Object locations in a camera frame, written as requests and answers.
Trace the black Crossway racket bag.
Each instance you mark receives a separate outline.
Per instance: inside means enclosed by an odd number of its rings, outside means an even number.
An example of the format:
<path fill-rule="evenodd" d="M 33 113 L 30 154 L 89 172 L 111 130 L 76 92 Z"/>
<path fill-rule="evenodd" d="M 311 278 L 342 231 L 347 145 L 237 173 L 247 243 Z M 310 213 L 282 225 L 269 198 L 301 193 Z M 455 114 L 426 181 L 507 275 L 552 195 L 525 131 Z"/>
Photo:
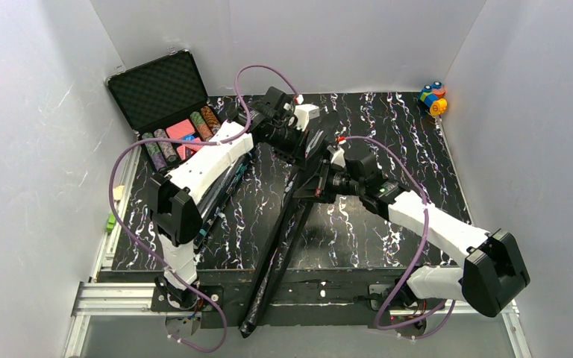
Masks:
<path fill-rule="evenodd" d="M 294 198 L 297 185 L 306 180 L 323 159 L 329 159 L 327 146 L 334 143 L 339 114 L 332 110 L 312 126 L 305 146 L 305 165 L 294 166 L 282 200 L 281 211 L 267 239 L 254 273 L 253 286 L 239 323 L 242 338 L 248 338 L 261 323 L 275 296 L 298 244 L 315 202 Z"/>

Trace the black shuttlecock tube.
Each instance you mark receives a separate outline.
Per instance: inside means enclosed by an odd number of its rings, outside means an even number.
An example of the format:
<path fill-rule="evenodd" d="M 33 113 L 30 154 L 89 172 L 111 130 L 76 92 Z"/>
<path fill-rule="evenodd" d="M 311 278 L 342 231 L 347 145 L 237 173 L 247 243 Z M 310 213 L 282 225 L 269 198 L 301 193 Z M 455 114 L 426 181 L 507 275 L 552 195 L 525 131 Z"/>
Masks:
<path fill-rule="evenodd" d="M 198 209 L 201 214 L 203 224 L 193 241 L 195 252 L 199 251 L 204 245 L 210 229 L 224 209 L 226 201 L 236 189 L 237 184 L 244 175 L 253 156 L 254 150 L 244 154 L 237 159 L 234 164 L 227 167 L 211 185 L 205 196 L 200 201 Z"/>

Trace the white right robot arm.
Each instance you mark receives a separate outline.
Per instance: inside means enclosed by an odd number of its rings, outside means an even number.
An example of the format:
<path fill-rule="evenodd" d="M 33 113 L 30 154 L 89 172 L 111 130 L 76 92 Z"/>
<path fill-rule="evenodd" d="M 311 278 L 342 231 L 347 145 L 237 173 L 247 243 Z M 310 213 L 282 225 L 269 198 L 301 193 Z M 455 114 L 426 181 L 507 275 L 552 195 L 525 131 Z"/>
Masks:
<path fill-rule="evenodd" d="M 401 292 L 406 301 L 463 301 L 495 317 L 530 284 L 519 245 L 509 231 L 490 233 L 441 211 L 378 168 L 373 154 L 322 159 L 294 192 L 297 199 L 331 204 L 337 196 L 359 198 L 371 213 L 416 234 L 444 251 L 455 267 L 413 267 Z"/>

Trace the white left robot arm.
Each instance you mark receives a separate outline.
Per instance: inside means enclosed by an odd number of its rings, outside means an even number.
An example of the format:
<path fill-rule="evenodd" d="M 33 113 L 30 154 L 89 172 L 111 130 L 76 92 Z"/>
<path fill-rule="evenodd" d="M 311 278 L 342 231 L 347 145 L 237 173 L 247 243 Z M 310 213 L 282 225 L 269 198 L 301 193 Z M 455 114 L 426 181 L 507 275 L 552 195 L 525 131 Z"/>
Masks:
<path fill-rule="evenodd" d="M 157 174 L 148 184 L 148 212 L 160 241 L 164 272 L 157 289 L 174 308 L 191 310 L 204 302 L 198 293 L 195 239 L 204 225 L 199 208 L 220 177 L 258 143 L 272 146 L 277 157 L 303 165 L 313 123 L 322 112 L 290 98 L 275 87 L 259 100 L 239 106 L 235 117 L 222 124 L 216 135 L 179 167 Z"/>

